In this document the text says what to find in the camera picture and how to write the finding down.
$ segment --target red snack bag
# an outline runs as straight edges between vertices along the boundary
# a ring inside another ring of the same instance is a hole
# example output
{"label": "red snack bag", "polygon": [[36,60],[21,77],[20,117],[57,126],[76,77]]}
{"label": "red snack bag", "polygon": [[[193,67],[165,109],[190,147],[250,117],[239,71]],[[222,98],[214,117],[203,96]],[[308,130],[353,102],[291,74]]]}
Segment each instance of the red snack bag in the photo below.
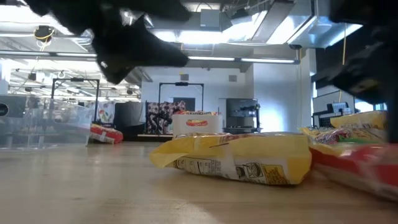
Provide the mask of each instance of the red snack bag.
{"label": "red snack bag", "polygon": [[315,170],[329,179],[398,201],[398,145],[314,144]]}
{"label": "red snack bag", "polygon": [[118,144],[123,140],[123,133],[115,129],[92,124],[90,128],[90,138],[100,142]]}

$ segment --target snack bag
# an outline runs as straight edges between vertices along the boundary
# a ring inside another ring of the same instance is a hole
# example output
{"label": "snack bag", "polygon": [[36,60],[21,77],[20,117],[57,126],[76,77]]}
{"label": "snack bag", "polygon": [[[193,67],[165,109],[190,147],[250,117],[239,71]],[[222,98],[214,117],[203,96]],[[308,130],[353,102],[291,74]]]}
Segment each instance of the snack bag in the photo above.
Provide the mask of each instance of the snack bag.
{"label": "snack bag", "polygon": [[302,128],[301,132],[307,135],[312,141],[322,144],[336,144],[338,142],[386,142],[386,132],[379,129],[338,128],[319,130],[312,128]]}
{"label": "snack bag", "polygon": [[185,137],[195,137],[195,136],[225,136],[231,135],[230,133],[188,133],[188,134],[178,134],[173,137],[173,139],[185,138]]}
{"label": "snack bag", "polygon": [[190,114],[190,115],[218,115],[217,112],[204,112],[204,111],[177,111],[174,114]]}
{"label": "snack bag", "polygon": [[118,144],[123,140],[123,133],[112,128],[91,124],[90,138],[100,142]]}
{"label": "snack bag", "polygon": [[269,185],[296,185],[310,169],[307,137],[261,133],[187,136],[151,152],[159,168]]}
{"label": "snack bag", "polygon": [[385,129],[386,112],[371,111],[352,114],[330,119],[331,125],[335,128],[374,128]]}
{"label": "snack bag", "polygon": [[398,145],[313,144],[313,168],[330,180],[398,201]]}

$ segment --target nutrition label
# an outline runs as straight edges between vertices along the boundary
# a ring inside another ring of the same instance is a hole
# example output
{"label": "nutrition label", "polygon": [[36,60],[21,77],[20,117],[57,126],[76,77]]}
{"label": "nutrition label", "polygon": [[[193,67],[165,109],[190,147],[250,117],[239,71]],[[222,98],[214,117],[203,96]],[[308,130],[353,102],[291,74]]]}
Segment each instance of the nutrition label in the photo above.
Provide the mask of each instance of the nutrition label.
{"label": "nutrition label", "polygon": [[281,165],[262,165],[262,170],[267,179],[267,184],[285,185],[289,184]]}
{"label": "nutrition label", "polygon": [[181,157],[174,162],[177,169],[201,175],[221,175],[221,162],[213,159]]}

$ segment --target table surface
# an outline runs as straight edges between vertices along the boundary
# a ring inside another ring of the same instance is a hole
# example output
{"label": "table surface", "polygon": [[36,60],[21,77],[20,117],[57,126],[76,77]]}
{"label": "table surface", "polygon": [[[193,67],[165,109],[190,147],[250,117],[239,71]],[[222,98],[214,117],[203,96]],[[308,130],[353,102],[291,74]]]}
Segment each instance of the table surface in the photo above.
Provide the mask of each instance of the table surface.
{"label": "table surface", "polygon": [[154,143],[0,152],[4,224],[397,223],[398,206],[318,174],[270,187],[156,169]]}

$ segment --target fluorescent light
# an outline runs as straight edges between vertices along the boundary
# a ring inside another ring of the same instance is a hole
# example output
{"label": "fluorescent light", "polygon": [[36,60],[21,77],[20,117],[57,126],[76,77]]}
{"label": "fluorescent light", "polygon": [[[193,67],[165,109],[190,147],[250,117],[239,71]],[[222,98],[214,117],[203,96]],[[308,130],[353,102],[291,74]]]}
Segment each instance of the fluorescent light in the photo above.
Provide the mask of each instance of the fluorescent light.
{"label": "fluorescent light", "polygon": [[294,60],[285,59],[269,59],[269,58],[242,58],[242,62],[253,62],[253,63],[294,63]]}
{"label": "fluorescent light", "polygon": [[70,85],[68,85],[68,84],[66,84],[66,83],[63,83],[63,82],[61,82],[61,81],[56,81],[55,83],[58,83],[58,84],[61,85],[61,86],[70,87]]}
{"label": "fluorescent light", "polygon": [[[95,96],[54,96],[54,99],[62,100],[73,98],[76,100],[87,100],[87,101],[95,101]],[[119,100],[119,101],[139,101],[137,97],[120,97],[120,96],[109,96],[109,97],[98,97],[98,101],[109,101],[109,100]]]}
{"label": "fluorescent light", "polygon": [[227,40],[223,40],[221,32],[182,31],[178,41],[184,44],[219,44]]}
{"label": "fluorescent light", "polygon": [[117,89],[117,90],[123,90],[123,89],[125,89],[126,88],[126,86],[124,86],[124,85],[116,85],[116,86],[112,86],[112,87],[110,87],[111,89],[112,88],[115,88],[115,89]]}
{"label": "fluorescent light", "polygon": [[[347,24],[347,29],[346,29],[346,36],[349,36],[353,32],[357,31],[359,28],[361,28],[362,25],[359,24]],[[329,46],[334,45],[335,43],[341,41],[344,38],[344,30],[340,32],[333,40],[329,42]]]}
{"label": "fluorescent light", "polygon": [[79,54],[79,53],[57,53],[60,57],[97,57],[96,54]]}
{"label": "fluorescent light", "polygon": [[215,60],[215,61],[225,61],[225,62],[233,62],[235,58],[229,57],[197,57],[197,56],[189,56],[190,60]]}
{"label": "fluorescent light", "polygon": [[89,92],[87,92],[87,91],[80,90],[80,92],[81,92],[81,93],[84,93],[84,94],[87,94],[87,95],[89,95],[89,96],[95,96],[94,94],[89,93]]}
{"label": "fluorescent light", "polygon": [[72,93],[79,93],[80,91],[76,88],[67,88],[67,91],[70,91]]}
{"label": "fluorescent light", "polygon": [[288,44],[291,44],[298,36],[300,36],[310,25],[312,25],[316,19],[318,19],[317,16],[313,16],[306,24],[304,24],[301,29],[299,29],[288,41]]}

